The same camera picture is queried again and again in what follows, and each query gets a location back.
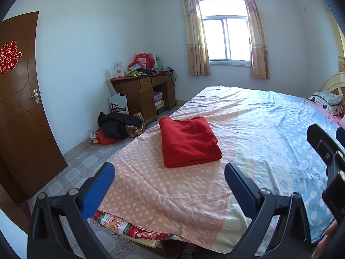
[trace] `finger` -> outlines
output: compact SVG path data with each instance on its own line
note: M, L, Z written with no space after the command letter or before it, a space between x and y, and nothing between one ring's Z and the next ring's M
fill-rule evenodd
M319 244L317 245L315 252L313 254L313 259L318 259L319 256L325 251L327 245L330 243L331 241L330 236L324 236L323 239L319 242Z
M325 230L325 235L333 235L336 229L338 228L338 222L334 220L332 224Z

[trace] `black jacket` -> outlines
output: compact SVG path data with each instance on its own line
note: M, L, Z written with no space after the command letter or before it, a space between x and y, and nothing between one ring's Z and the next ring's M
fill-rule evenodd
M143 121L133 115L122 113L110 113L105 115L103 112L99 114L98 125L104 134L112 139L121 140L128 137L125 125L140 127Z

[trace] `headboard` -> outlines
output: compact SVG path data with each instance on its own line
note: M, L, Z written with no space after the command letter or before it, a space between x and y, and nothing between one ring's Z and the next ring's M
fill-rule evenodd
M331 93L345 96L345 72L339 72L333 75L320 89L320 91L328 90Z

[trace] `yellow curtain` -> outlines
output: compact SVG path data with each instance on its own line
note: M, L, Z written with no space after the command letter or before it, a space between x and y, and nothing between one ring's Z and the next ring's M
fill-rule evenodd
M326 7L326 13L331 22L334 38L337 43L339 72L344 72L345 71L345 37L337 21L335 20L332 13L327 7Z
M244 0L248 12L248 23L251 32L251 76L261 79L270 79L268 50L261 15L256 0Z
M200 0L182 0L182 2L187 27L189 74L211 75Z

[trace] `chinese character decoration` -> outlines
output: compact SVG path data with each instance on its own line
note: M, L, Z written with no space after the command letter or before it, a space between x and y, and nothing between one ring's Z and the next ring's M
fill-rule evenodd
M11 45L5 44L3 49L0 50L0 71L5 74L9 69L16 68L18 58L22 56L22 53L17 53L18 42L12 41Z

